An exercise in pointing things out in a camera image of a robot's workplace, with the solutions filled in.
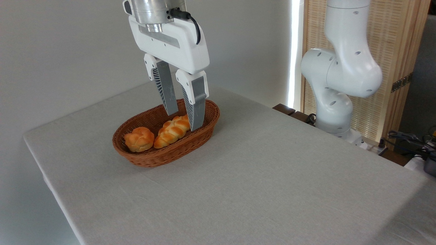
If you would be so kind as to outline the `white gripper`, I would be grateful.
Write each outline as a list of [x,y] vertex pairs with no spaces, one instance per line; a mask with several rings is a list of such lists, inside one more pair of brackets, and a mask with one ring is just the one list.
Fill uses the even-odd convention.
[[176,80],[182,87],[185,108],[193,132],[202,127],[205,101],[209,97],[205,68],[210,64],[204,37],[197,42],[192,21],[176,19],[162,24],[162,32],[149,32],[146,26],[129,16],[135,42],[145,52],[144,62],[151,81],[155,82],[168,116],[178,112],[170,65],[181,70]]

